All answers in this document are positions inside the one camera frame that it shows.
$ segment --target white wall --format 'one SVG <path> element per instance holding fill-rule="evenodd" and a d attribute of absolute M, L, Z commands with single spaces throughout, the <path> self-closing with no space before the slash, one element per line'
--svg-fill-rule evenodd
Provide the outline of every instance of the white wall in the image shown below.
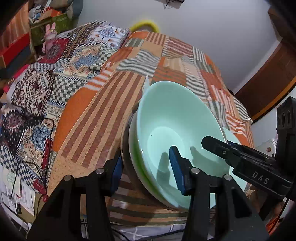
<path fill-rule="evenodd" d="M 265 0 L 185 0 L 179 9 L 163 9 L 164 0 L 85 0 L 78 25 L 104 19 L 130 27 L 154 21 L 164 34 L 207 53 L 226 86 L 237 87 L 277 41 Z"/>
<path fill-rule="evenodd" d="M 296 98 L 296 87 L 267 115 L 251 125 L 255 147 L 276 136 L 276 110 L 289 96 Z"/>

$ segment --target bowl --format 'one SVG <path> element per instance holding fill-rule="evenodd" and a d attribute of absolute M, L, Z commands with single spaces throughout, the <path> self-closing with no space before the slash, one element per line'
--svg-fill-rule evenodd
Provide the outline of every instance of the bowl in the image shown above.
<path fill-rule="evenodd" d="M 137 113 L 135 151 L 146 177 L 176 208 L 188 209 L 190 197 L 182 196 L 177 188 L 168 155 L 171 146 L 176 145 L 182 157 L 209 175 L 229 173 L 224 159 L 202 148 L 205 136 L 226 142 L 215 116 L 189 89 L 160 81 L 144 93 Z M 211 195 L 210 207 L 214 204 Z"/>

